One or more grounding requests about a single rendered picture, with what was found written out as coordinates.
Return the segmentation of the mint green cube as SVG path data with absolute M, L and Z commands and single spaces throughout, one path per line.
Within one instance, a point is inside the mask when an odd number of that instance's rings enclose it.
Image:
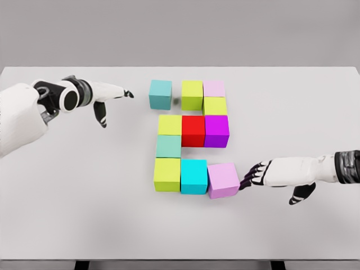
M 156 157 L 180 158 L 181 147 L 180 135 L 158 135 L 156 142 Z

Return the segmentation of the red cube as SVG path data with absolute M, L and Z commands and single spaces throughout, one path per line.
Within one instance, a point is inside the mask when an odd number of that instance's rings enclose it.
M 205 117 L 199 115 L 182 116 L 182 147 L 204 147 Z

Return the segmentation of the teal cube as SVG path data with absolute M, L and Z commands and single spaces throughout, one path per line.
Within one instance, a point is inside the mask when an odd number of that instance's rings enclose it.
M 172 105 L 172 81 L 152 80 L 148 96 L 151 109 L 170 110 Z

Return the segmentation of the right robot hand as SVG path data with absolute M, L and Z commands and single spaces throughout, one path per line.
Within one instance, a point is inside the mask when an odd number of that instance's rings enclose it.
M 316 180 L 311 173 L 312 157 L 279 157 L 255 164 L 240 182 L 239 190 L 250 186 L 294 188 L 290 205 L 295 205 L 313 193 Z

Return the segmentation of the yellow-green cube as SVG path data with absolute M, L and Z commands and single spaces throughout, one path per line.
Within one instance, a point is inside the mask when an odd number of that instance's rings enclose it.
M 181 159 L 155 159 L 154 187 L 157 192 L 179 192 L 181 190 Z
M 181 108 L 184 111 L 200 111 L 203 106 L 203 82 L 200 80 L 183 80 L 181 91 Z
M 160 115 L 157 133 L 159 135 L 180 136 L 182 134 L 182 116 Z
M 203 115 L 227 115 L 227 103 L 225 97 L 204 97 Z

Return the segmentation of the cyan cube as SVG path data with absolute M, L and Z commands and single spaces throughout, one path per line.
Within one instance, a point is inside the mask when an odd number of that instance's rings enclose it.
M 208 189 L 208 167 L 204 159 L 181 159 L 181 193 L 203 195 Z

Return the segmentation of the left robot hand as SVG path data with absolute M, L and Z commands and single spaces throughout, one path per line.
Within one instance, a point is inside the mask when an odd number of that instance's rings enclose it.
M 122 97 L 134 98 L 134 95 L 131 91 L 114 84 L 104 82 L 90 82 L 90 86 L 93 93 L 92 103 L 95 118 L 103 128 L 107 127 L 107 112 L 105 106 L 105 102 L 107 100 L 119 99 Z

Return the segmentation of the purple cube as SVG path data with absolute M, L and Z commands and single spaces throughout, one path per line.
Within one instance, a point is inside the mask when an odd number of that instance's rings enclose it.
M 226 148 L 230 137 L 227 115 L 205 115 L 204 147 Z

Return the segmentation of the lilac pink cube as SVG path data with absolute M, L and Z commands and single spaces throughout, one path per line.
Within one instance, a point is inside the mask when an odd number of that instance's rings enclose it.
M 240 188 L 234 163 L 209 165 L 208 182 L 208 194 L 211 199 L 234 196 Z

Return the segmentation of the pale pink cube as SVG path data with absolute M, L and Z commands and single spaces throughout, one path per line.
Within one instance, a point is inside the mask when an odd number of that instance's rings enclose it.
M 224 97 L 225 87 L 222 80 L 204 80 L 203 92 L 205 97 Z

